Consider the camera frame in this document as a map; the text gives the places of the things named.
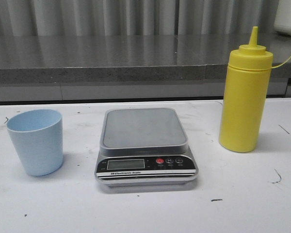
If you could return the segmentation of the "yellow squeeze bottle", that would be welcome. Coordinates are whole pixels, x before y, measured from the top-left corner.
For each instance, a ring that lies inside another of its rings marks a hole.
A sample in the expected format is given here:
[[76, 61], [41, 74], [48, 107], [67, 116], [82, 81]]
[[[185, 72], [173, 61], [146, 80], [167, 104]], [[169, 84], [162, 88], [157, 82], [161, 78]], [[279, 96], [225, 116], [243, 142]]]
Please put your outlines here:
[[219, 144], [227, 150], [246, 153], [258, 142], [261, 119], [273, 69], [274, 55], [260, 45], [258, 26], [252, 27], [246, 44], [230, 52], [226, 69]]

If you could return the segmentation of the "light blue plastic cup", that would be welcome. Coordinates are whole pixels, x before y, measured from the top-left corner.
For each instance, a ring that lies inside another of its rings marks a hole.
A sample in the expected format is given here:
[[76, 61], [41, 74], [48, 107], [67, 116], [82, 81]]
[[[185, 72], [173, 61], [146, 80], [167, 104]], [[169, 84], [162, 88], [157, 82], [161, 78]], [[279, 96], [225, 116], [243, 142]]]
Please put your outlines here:
[[6, 126], [28, 175], [48, 175], [62, 166], [63, 117], [60, 112], [51, 109], [27, 111], [10, 118]]

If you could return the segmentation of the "silver electronic kitchen scale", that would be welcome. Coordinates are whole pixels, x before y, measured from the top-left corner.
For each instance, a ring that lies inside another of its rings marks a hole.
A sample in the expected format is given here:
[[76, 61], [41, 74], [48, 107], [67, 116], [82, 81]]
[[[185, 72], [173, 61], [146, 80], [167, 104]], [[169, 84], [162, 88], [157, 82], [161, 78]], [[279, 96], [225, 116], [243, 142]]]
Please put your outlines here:
[[198, 166], [174, 109], [112, 109], [94, 175], [107, 187], [183, 185], [196, 180]]

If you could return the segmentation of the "grey stone counter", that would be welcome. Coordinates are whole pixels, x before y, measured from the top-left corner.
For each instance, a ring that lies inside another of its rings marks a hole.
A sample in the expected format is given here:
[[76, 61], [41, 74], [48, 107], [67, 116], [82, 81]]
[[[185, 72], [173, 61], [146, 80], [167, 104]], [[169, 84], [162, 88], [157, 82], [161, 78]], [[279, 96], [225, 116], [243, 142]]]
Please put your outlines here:
[[223, 97], [247, 33], [0, 36], [0, 104]]

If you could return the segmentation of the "grey pleated curtain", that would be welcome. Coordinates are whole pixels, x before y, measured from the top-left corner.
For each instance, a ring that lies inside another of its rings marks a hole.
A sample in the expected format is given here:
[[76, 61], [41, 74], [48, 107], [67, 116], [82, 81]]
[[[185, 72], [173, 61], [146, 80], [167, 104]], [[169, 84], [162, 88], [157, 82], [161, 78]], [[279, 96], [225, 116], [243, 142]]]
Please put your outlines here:
[[0, 36], [187, 35], [274, 28], [276, 0], [0, 0]]

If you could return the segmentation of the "white kitchen appliance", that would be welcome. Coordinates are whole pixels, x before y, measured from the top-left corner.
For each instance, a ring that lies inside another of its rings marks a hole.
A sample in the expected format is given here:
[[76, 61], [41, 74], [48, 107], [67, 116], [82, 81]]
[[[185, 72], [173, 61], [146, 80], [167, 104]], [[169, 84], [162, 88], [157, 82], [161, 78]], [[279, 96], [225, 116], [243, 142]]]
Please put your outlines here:
[[274, 29], [291, 36], [291, 0], [279, 0], [275, 15]]

